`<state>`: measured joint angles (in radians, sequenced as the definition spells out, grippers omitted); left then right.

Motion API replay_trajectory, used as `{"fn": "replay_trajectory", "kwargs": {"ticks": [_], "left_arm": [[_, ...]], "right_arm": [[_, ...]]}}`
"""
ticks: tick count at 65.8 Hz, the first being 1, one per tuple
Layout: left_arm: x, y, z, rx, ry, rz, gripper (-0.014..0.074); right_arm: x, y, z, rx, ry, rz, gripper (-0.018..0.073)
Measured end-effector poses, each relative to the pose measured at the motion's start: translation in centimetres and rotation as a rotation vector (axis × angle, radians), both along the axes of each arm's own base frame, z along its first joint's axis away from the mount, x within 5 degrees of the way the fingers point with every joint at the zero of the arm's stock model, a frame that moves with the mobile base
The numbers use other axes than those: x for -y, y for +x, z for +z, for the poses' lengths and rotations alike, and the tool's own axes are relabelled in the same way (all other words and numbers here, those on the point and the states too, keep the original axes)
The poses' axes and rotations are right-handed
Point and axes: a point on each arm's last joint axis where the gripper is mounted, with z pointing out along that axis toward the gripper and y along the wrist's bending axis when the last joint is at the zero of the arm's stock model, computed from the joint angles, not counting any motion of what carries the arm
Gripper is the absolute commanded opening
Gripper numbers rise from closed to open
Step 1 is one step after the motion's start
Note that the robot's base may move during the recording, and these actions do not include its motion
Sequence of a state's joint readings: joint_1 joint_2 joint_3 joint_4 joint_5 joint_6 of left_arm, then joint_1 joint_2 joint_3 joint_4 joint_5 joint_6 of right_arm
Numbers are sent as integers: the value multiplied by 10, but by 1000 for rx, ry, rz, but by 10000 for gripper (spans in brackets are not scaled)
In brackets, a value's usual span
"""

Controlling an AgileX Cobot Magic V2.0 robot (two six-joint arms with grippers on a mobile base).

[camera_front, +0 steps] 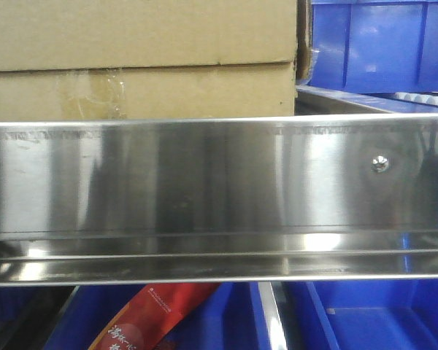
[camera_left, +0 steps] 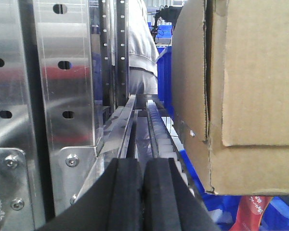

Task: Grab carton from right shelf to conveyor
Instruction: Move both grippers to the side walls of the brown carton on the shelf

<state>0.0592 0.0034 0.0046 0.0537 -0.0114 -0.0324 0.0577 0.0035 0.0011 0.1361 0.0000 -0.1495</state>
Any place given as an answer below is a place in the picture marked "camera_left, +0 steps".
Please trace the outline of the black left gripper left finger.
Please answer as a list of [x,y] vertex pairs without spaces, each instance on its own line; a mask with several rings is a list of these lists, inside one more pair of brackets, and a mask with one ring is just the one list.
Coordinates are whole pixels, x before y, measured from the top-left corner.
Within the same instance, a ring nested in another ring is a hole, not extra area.
[[114,158],[89,190],[42,231],[139,231],[142,174],[138,160]]

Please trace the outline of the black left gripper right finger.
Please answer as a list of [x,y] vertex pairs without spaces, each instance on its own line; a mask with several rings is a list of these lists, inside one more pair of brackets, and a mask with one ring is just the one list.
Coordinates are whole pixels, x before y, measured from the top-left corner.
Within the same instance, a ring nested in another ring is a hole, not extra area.
[[145,231],[219,231],[192,195],[174,159],[154,158],[144,173]]

